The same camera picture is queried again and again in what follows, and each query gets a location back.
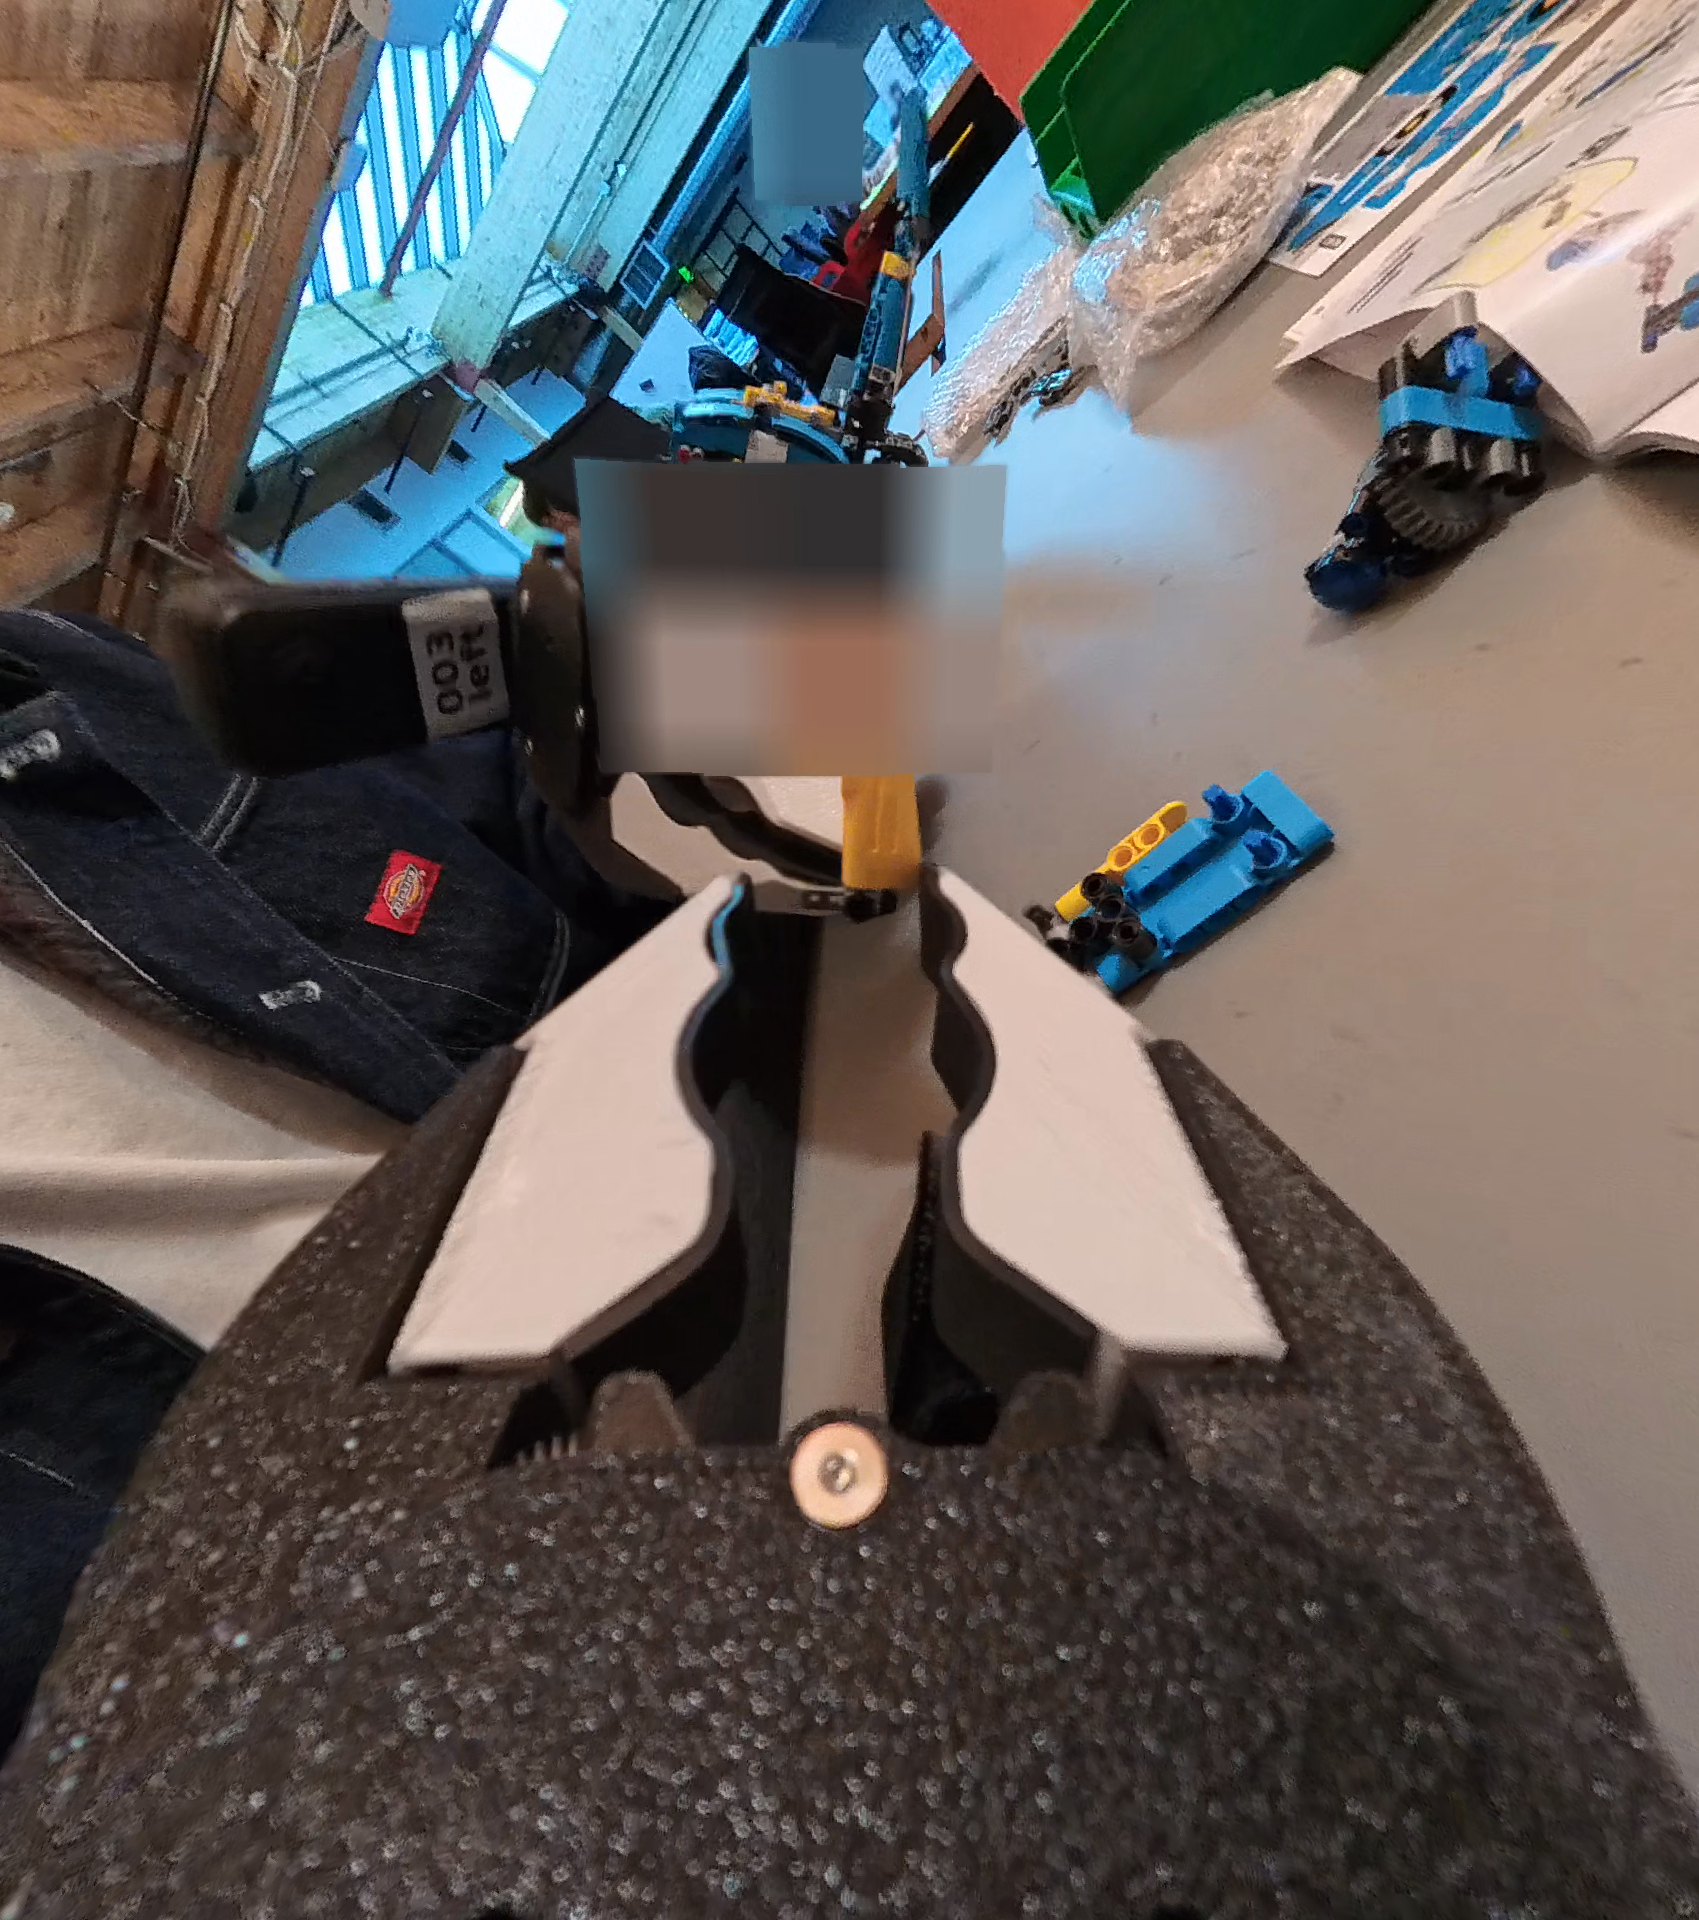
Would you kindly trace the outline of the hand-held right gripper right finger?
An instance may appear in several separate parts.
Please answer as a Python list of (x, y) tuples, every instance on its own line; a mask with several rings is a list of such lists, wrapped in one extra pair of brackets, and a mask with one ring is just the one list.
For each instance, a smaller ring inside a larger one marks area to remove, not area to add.
[(949, 1099), (883, 1301), (913, 1443), (1107, 1443), (1161, 1370), (1287, 1356), (1165, 1054), (967, 880), (927, 870), (921, 966)]

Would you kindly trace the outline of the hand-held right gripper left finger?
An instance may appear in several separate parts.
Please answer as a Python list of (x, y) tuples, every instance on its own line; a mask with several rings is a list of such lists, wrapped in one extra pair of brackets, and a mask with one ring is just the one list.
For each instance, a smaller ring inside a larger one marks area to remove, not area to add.
[(717, 877), (537, 1022), (395, 1333), (393, 1377), (653, 1374), (691, 1394), (747, 1292), (733, 1152), (695, 1051), (735, 985)]

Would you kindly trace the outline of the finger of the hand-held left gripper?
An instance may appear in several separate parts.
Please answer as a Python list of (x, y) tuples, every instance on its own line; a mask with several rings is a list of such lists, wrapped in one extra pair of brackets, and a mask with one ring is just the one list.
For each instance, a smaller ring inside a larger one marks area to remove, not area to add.
[(687, 785), (679, 820), (641, 776), (611, 796), (617, 842), (685, 894), (747, 877), (759, 898), (841, 898), (843, 804), (835, 778), (707, 776)]

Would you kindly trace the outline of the yellow building piece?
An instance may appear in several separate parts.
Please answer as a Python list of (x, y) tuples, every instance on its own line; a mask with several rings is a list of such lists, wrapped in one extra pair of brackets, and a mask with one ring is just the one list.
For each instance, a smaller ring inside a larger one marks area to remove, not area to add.
[[(1137, 829), (1131, 829), (1109, 852), (1101, 859), (1101, 865), (1095, 869), (1101, 877), (1119, 877), (1141, 860), (1143, 855), (1157, 848), (1167, 841), (1177, 829), (1185, 825), (1189, 816), (1189, 806), (1183, 801), (1163, 804), (1151, 813)], [(1079, 880), (1063, 897), (1053, 901), (1053, 912), (1059, 921), (1077, 919), (1091, 904), (1085, 894), (1085, 885)]]
[(897, 776), (843, 776), (841, 887), (853, 894), (915, 893), (923, 839), (915, 781)]

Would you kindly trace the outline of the blue-yellow brick assembly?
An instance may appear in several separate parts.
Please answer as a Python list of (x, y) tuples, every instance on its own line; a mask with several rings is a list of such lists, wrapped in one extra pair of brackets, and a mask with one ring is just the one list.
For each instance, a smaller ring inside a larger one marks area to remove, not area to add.
[(1091, 869), (1077, 880), (1091, 901), (1077, 919), (1059, 921), (1053, 902), (1023, 919), (1059, 960), (1125, 996), (1219, 941), (1333, 846), (1331, 825), (1261, 772), (1233, 790), (1207, 787), (1185, 825), (1125, 874)]

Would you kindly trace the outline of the grey desk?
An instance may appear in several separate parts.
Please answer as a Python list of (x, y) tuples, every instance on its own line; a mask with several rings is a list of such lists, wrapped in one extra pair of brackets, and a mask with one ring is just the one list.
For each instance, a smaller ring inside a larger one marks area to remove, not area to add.
[(941, 855), (1007, 915), (1209, 785), (1281, 774), (1319, 873), (1131, 1003), (1437, 1301), (1503, 1399), (1699, 1803), (1699, 463), (1589, 470), (1371, 619), (1301, 585), (1371, 388), (1273, 372), (1261, 268), (1135, 413), (1005, 468), (995, 759)]

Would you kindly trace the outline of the black slanted board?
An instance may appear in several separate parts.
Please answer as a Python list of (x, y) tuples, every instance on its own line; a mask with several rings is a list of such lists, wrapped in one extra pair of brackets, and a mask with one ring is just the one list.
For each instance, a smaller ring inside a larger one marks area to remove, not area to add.
[(507, 460), (505, 476), (519, 491), (525, 525), (561, 535), (577, 526), (573, 451), (551, 438)]

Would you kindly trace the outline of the person's white shirt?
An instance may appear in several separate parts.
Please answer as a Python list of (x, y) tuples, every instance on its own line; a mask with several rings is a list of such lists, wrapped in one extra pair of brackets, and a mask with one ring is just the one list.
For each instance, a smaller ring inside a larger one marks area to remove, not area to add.
[(0, 960), (0, 1244), (213, 1347), (403, 1122)]

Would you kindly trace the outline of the clear plastic bag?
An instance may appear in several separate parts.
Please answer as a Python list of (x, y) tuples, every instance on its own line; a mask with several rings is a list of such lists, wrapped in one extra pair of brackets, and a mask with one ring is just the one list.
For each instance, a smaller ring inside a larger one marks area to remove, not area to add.
[(1127, 418), (1147, 375), (1245, 282), (1293, 215), (1307, 164), (1359, 77), (1333, 66), (1261, 94), (1169, 156), (1091, 240), (1063, 236), (933, 377), (919, 438), (967, 464), (1053, 380), (1097, 388)]

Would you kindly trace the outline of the blue tracked toy assembly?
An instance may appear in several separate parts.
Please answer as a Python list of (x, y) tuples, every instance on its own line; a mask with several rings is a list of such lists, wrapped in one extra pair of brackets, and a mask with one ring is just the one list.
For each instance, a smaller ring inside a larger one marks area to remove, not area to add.
[(1305, 573), (1319, 608), (1355, 616), (1483, 540), (1543, 483), (1539, 375), (1479, 322), (1435, 309), (1377, 370), (1379, 445)]

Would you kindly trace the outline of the orange plastic case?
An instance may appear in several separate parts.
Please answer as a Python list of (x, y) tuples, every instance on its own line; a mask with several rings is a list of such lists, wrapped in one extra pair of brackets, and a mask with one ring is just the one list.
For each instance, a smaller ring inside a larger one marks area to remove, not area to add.
[(1021, 120), (1021, 96), (1089, 2), (925, 2)]

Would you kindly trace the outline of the green plastic bin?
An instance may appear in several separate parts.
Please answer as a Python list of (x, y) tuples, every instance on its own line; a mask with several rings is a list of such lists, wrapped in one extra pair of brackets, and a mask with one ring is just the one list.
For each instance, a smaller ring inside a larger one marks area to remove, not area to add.
[(1247, 102), (1363, 73), (1423, 2), (1095, 2), (1021, 94), (1055, 213), (1089, 242), (1153, 170)]

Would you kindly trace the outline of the blue robot sticker sheet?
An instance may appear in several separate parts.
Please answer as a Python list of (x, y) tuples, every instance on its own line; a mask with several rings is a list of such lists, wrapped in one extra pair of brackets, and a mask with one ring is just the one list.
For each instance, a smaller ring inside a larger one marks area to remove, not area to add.
[(1369, 102), (1355, 155), (1323, 160), (1269, 252), (1321, 276), (1457, 160), (1555, 54), (1561, 2), (1461, 8)]

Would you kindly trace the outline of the open instruction booklet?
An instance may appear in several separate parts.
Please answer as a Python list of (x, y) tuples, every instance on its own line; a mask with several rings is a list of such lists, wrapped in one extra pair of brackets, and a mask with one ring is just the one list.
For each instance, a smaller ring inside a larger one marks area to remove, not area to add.
[(1353, 266), (1283, 367), (1369, 377), (1455, 297), (1535, 369), (1579, 456), (1699, 456), (1699, 4), (1629, 4)]

